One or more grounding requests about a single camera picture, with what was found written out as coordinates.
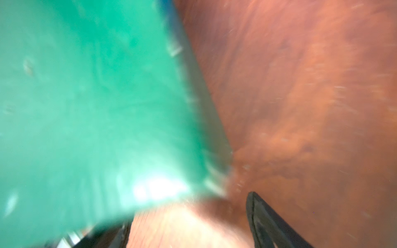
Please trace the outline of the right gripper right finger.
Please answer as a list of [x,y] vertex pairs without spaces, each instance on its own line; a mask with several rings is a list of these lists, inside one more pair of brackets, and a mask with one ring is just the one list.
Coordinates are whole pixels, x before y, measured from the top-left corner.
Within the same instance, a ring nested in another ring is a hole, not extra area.
[[246,199],[246,213],[256,248],[311,248],[256,192]]

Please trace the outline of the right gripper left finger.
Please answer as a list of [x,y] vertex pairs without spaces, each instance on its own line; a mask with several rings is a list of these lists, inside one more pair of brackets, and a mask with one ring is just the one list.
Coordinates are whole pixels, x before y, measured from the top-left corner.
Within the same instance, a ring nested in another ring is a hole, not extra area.
[[74,248],[126,248],[129,241],[133,218],[121,225],[93,230],[80,240]]

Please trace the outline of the green shoebox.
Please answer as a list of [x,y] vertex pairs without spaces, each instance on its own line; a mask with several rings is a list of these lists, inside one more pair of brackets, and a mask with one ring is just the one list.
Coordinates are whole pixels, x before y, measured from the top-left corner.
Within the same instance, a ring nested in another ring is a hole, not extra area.
[[172,1],[1,1],[1,247],[222,197],[231,154]]

